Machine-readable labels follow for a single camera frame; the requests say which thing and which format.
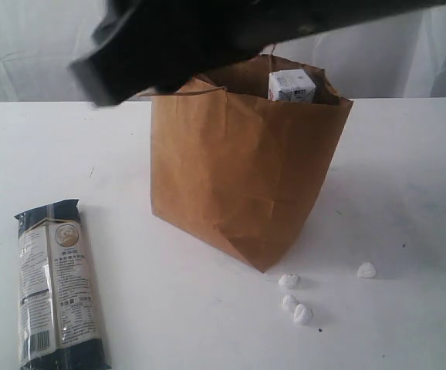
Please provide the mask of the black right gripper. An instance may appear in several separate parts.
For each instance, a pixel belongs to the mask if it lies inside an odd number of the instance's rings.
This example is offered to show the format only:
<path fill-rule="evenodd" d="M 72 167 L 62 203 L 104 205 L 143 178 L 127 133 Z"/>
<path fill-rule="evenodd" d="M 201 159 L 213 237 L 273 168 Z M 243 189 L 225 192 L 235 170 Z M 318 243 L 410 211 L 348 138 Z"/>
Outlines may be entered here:
<path fill-rule="evenodd" d="M 92 103 L 117 106 L 322 29 L 321 1 L 109 1 L 94 50 L 69 70 Z"/>

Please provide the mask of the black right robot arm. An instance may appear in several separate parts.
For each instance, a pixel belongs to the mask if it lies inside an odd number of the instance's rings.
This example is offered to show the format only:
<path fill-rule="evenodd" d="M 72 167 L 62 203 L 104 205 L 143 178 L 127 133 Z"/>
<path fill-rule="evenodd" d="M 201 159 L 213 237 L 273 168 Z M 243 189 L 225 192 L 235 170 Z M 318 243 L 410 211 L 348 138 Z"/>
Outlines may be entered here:
<path fill-rule="evenodd" d="M 102 104 L 240 62 L 267 45 L 388 18 L 430 1 L 109 1 L 94 48 L 70 68 Z"/>

